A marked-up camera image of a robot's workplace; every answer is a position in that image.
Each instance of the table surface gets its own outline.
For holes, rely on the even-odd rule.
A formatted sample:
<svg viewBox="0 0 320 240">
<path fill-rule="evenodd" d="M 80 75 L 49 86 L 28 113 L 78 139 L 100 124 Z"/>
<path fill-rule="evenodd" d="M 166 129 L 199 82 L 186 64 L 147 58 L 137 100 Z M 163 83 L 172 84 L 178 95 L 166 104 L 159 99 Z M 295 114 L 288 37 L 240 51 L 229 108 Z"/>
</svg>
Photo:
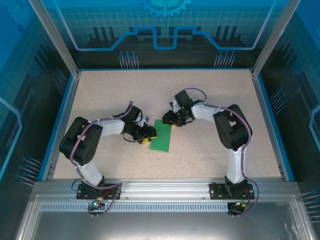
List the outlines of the table surface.
<svg viewBox="0 0 320 240">
<path fill-rule="evenodd" d="M 170 110 L 175 94 L 188 87 L 202 89 L 207 104 L 240 106 L 253 135 L 246 152 L 248 177 L 280 177 L 276 157 L 258 102 L 249 70 L 111 70 L 83 71 L 68 120 L 94 120 L 117 115 L 129 101 L 149 117 L 149 124 Z M 195 101 L 200 92 L 188 90 Z M 149 144 L 126 142 L 122 135 L 100 140 L 94 159 L 105 178 L 219 178 L 227 168 L 227 149 L 216 127 L 196 119 L 183 127 L 173 127 L 169 152 L 150 150 Z M 55 179 L 75 179 L 78 174 L 60 153 Z"/>
</svg>

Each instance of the black mounting bracket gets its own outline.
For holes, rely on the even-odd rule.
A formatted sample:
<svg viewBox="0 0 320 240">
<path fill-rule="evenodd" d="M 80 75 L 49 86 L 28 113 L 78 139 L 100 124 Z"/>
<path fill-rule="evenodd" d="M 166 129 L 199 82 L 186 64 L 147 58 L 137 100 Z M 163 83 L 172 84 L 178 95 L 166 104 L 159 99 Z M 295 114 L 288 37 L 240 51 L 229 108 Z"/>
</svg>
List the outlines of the black mounting bracket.
<svg viewBox="0 0 320 240">
<path fill-rule="evenodd" d="M 103 187 L 109 187 L 113 184 L 104 184 Z M 78 190 L 76 192 L 76 199 L 79 200 L 95 200 L 98 197 L 104 196 L 104 200 L 112 200 L 114 199 L 116 193 L 117 193 L 118 187 L 114 187 L 107 190 L 98 190 L 93 191 L 92 187 L 88 186 L 87 184 L 81 182 L 78 186 Z M 116 197 L 116 200 L 120 199 L 121 193 L 118 194 Z"/>
<path fill-rule="evenodd" d="M 209 184 L 209 193 L 211 200 L 247 200 L 248 195 L 244 190 L 248 190 L 250 193 L 250 200 L 255 199 L 255 193 L 252 184 L 247 183 L 238 189 L 236 192 L 230 196 L 229 192 L 226 190 L 225 183 L 211 183 Z"/>
</svg>

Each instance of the yellow object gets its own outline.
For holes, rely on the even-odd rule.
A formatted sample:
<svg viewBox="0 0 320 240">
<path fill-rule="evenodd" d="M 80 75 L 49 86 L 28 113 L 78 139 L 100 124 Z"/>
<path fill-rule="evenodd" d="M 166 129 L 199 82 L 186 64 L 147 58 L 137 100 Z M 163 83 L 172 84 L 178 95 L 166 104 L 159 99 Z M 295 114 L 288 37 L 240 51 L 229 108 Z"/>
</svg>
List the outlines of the yellow object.
<svg viewBox="0 0 320 240">
<path fill-rule="evenodd" d="M 147 144 L 148 142 L 149 142 L 149 139 L 148 139 L 148 138 L 145 138 L 145 139 L 142 140 L 142 143 L 143 143 L 143 144 Z"/>
</svg>

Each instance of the green pad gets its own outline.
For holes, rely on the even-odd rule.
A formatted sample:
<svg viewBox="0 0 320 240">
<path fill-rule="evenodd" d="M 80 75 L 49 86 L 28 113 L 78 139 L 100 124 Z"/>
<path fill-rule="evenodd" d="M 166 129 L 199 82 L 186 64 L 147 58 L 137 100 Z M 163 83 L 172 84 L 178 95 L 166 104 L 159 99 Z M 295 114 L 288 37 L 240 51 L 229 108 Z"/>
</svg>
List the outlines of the green pad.
<svg viewBox="0 0 320 240">
<path fill-rule="evenodd" d="M 157 138 L 151 140 L 150 149 L 162 152 L 169 152 L 171 126 L 162 123 L 162 120 L 156 119 L 154 121 L 154 128 L 156 129 Z"/>
</svg>

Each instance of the white robotic arm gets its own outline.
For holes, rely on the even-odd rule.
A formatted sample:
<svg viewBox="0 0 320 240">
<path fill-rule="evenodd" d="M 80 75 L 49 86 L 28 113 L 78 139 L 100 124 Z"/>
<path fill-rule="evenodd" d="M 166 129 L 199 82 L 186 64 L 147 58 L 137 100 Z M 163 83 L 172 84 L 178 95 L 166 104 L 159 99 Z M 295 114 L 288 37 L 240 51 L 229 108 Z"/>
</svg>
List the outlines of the white robotic arm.
<svg viewBox="0 0 320 240">
<path fill-rule="evenodd" d="M 215 123 L 215 119 L 214 119 L 215 114 L 224 111 L 217 108 L 206 106 L 204 105 L 203 102 L 199 102 L 195 104 L 191 108 L 191 110 L 192 110 L 193 117 L 195 119 L 204 119 L 211 123 Z M 245 179 L 241 173 L 241 151 L 242 151 L 242 146 L 239 147 L 237 150 L 233 150 L 233 149 L 227 150 L 228 169 L 226 172 L 226 177 L 233 184 L 238 184 Z"/>
<path fill-rule="evenodd" d="M 228 168 L 225 176 L 227 191 L 231 194 L 238 185 L 246 184 L 247 180 L 242 174 L 242 167 L 244 171 L 247 147 L 245 149 L 243 147 L 248 141 L 248 131 L 244 124 L 235 115 L 226 111 L 224 107 L 211 106 L 201 100 L 193 101 L 185 90 L 175 95 L 170 105 L 172 110 L 162 118 L 164 124 L 182 127 L 193 122 L 194 119 L 203 119 L 216 125 L 220 141 L 227 148 Z M 233 104 L 228 109 L 246 121 L 239 106 Z"/>
<path fill-rule="evenodd" d="M 80 135 L 86 126 L 92 125 L 76 147 L 73 163 L 76 163 L 74 164 L 75 168 L 85 182 L 92 186 L 101 187 L 104 185 L 104 177 L 99 172 L 94 160 L 100 138 L 109 135 L 129 134 L 134 140 L 131 142 L 140 144 L 149 142 L 152 138 L 157 137 L 157 131 L 147 125 L 148 120 L 148 117 L 143 116 L 142 111 L 135 106 L 132 106 L 126 115 L 119 114 L 96 121 L 77 117 L 62 139 L 59 150 L 70 159 L 71 152 L 74 151 Z"/>
</svg>

